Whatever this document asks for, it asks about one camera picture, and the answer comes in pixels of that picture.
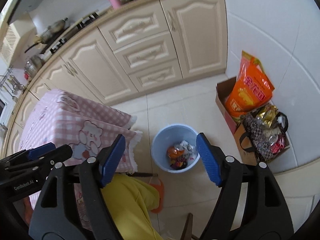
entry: orange wrapper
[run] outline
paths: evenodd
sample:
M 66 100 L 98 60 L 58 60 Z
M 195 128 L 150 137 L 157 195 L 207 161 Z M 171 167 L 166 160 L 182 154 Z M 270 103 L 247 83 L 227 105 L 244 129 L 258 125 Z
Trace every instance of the orange wrapper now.
M 264 74 L 261 62 L 242 51 L 240 71 L 225 107 L 236 122 L 240 115 L 264 105 L 272 98 L 274 86 Z

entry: chair leg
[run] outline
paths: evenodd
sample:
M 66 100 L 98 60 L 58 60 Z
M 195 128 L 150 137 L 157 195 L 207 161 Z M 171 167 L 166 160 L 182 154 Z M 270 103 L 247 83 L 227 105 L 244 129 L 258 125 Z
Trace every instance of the chair leg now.
M 194 234 L 191 235 L 191 238 L 194 239 L 194 240 L 200 240 L 200 238 L 196 237 Z
M 193 214 L 189 213 L 180 240 L 191 240 Z

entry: orange slipper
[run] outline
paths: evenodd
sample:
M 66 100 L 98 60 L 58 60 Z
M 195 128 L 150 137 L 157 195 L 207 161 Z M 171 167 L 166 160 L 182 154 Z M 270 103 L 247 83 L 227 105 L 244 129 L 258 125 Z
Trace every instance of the orange slipper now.
M 159 192 L 159 196 L 160 196 L 159 206 L 156 209 L 151 210 L 151 212 L 155 213 L 155 214 L 160 213 L 162 211 L 162 208 L 163 208 L 164 185 L 163 185 L 163 182 L 160 179 L 159 179 L 159 181 L 160 181 L 160 185 L 149 183 L 150 186 L 154 187 Z

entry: pink pen holder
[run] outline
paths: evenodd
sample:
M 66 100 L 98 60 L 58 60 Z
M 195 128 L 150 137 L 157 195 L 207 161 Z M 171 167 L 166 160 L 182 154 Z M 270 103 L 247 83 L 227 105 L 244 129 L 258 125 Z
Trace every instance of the pink pen holder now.
M 112 5 L 112 7 L 114 9 L 118 9 L 118 8 L 121 7 L 121 1 L 120 0 L 109 0 L 109 1 L 110 1 L 111 5 Z

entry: yellow pants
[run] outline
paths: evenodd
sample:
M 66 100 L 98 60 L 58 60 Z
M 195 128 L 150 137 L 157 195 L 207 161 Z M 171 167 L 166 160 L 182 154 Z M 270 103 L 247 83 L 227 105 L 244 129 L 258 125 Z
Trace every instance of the yellow pants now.
M 124 240 L 163 240 L 152 227 L 148 214 L 148 210 L 159 206 L 159 193 L 154 187 L 115 174 L 101 192 Z

